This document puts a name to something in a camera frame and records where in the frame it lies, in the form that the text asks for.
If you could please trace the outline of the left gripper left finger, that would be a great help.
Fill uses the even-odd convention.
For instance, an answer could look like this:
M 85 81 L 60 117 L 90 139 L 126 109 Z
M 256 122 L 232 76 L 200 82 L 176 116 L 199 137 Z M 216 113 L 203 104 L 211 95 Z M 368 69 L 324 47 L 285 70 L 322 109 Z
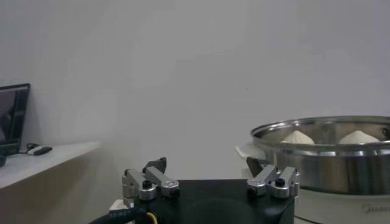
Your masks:
M 158 195 L 164 198 L 178 198 L 180 184 L 165 175 L 167 159 L 149 161 L 141 171 L 126 169 L 122 175 L 122 201 L 127 207 L 134 207 L 135 202 L 149 202 Z

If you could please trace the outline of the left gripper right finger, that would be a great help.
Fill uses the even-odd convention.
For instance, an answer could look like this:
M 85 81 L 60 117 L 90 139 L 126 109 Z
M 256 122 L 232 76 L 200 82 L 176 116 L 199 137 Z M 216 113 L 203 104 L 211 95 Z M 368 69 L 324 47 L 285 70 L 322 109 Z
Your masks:
M 252 157 L 246 158 L 252 178 L 247 180 L 247 193 L 250 198 L 270 194 L 274 198 L 286 199 L 298 197 L 300 190 L 300 173 L 295 167 L 283 170 L 272 164 Z

